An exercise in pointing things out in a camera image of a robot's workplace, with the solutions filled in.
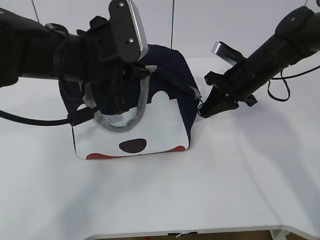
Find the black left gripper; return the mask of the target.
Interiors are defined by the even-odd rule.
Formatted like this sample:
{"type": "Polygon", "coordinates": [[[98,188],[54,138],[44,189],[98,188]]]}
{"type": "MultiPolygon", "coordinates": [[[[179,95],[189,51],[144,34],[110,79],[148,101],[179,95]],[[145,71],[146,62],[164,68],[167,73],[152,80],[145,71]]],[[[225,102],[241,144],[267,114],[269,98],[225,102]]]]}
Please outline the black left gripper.
{"type": "Polygon", "coordinates": [[[139,61],[127,63],[117,53],[109,18],[95,16],[86,31],[77,30],[87,50],[86,83],[100,90],[94,94],[95,110],[107,108],[112,115],[129,110],[123,88],[127,81],[147,77],[150,72],[139,61]]]}

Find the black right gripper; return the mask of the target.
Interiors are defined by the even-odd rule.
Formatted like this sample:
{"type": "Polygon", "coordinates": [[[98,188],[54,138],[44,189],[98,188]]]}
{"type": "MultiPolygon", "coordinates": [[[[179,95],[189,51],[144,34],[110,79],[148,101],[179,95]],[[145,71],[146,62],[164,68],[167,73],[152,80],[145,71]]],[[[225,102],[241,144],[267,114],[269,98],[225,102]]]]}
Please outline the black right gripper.
{"type": "Polygon", "coordinates": [[[258,102],[253,95],[258,89],[258,65],[255,60],[245,59],[223,74],[210,71],[204,80],[212,89],[198,109],[202,118],[235,110],[240,102],[248,107],[258,102]]]}

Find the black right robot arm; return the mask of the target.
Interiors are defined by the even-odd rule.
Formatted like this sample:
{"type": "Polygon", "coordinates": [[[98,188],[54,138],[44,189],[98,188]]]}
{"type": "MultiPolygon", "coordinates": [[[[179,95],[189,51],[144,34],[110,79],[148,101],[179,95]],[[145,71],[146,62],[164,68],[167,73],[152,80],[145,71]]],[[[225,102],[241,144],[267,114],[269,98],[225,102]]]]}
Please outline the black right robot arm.
{"type": "Polygon", "coordinates": [[[199,115],[209,118],[218,113],[235,110],[239,103],[249,107],[258,101],[253,93],[281,73],[320,50],[320,14],[301,6],[277,25],[274,34],[250,56],[219,41],[212,52],[231,64],[223,74],[210,71],[204,80],[212,86],[199,115]]]}

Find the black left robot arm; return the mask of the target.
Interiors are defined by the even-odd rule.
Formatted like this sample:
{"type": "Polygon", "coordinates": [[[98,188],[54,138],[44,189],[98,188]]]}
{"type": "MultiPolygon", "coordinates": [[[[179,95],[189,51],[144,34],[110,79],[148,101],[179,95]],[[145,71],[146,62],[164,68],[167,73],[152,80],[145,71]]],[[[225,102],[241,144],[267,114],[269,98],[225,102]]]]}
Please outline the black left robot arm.
{"type": "Polygon", "coordinates": [[[149,47],[133,1],[113,0],[108,12],[109,18],[96,16],[88,30],[71,34],[63,25],[1,9],[0,85],[20,77],[58,80],[69,101],[126,111],[123,87],[150,75],[141,63],[149,47]]]}

